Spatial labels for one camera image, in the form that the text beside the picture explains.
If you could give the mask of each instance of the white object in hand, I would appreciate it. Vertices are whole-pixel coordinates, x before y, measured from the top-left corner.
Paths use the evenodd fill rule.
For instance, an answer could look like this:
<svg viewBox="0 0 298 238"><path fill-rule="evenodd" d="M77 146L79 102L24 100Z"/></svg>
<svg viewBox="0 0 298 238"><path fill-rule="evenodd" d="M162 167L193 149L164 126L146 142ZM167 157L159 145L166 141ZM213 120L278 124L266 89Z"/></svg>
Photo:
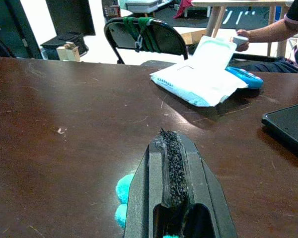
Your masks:
<svg viewBox="0 0 298 238"><path fill-rule="evenodd" d="M248 38L245 36L233 36L233 42L239 47L240 45L248 42Z"/></svg>

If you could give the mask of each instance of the black tablet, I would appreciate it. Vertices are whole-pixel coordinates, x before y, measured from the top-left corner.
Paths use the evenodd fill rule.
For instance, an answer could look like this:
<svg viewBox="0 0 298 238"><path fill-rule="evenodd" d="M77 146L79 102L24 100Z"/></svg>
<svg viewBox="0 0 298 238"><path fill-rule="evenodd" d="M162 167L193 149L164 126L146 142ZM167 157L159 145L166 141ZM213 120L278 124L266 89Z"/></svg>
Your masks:
<svg viewBox="0 0 298 238"><path fill-rule="evenodd" d="M298 104L263 115L262 123L298 149Z"/></svg>

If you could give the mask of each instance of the white box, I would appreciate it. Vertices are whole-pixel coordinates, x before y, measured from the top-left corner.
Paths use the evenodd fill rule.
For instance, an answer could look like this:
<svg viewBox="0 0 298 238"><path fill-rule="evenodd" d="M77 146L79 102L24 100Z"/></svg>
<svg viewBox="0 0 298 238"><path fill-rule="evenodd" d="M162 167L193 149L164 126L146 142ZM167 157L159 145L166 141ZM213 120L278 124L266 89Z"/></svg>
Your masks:
<svg viewBox="0 0 298 238"><path fill-rule="evenodd" d="M133 13L151 13L158 9L158 0L127 0L128 11Z"/></svg>

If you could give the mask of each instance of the blue pom pom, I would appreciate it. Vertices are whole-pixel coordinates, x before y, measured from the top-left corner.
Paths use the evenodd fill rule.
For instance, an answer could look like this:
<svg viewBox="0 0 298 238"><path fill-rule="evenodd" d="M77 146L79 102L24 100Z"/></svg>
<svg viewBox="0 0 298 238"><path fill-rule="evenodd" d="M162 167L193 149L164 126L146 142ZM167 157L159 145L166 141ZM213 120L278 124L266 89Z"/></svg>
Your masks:
<svg viewBox="0 0 298 238"><path fill-rule="evenodd" d="M126 175L117 183L116 193L122 204L128 203L129 187L134 175Z"/></svg>
<svg viewBox="0 0 298 238"><path fill-rule="evenodd" d="M121 204L116 211L115 220L117 221L118 225L122 228L125 228L126 224L126 215L127 215L127 205Z"/></svg>
<svg viewBox="0 0 298 238"><path fill-rule="evenodd" d="M169 235L166 235L166 236L163 236L163 238L179 238L179 236L169 236Z"/></svg>

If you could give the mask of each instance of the floor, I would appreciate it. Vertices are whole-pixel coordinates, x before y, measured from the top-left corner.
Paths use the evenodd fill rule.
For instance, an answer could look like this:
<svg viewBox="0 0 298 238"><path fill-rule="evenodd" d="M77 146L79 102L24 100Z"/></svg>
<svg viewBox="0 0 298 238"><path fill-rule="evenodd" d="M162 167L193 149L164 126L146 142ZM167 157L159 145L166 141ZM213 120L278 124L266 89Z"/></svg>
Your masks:
<svg viewBox="0 0 298 238"><path fill-rule="evenodd" d="M37 39L38 44L41 44L54 36L56 36L51 18L49 16L47 6L44 0L21 0L24 11L28 17L29 23L32 27L33 33ZM84 62L99 62L99 63L116 63L117 57L108 44L103 33L105 20L102 14L101 1L90 1L90 8L96 30L96 36L86 36L84 38L89 51L86 55L81 57ZM179 33L199 30L200 28L186 28L175 27ZM229 40L231 36L235 35L235 30L220 29L218 37ZM275 56L277 50L277 43L272 44L271 55ZM289 56L291 46L287 43L286 56ZM119 50L125 64L140 65L147 60L160 60L167 62L180 62L183 60L182 56L173 56L167 54L136 53L132 50ZM249 49L245 51L246 54L266 55L267 43L250 44Z"/></svg>

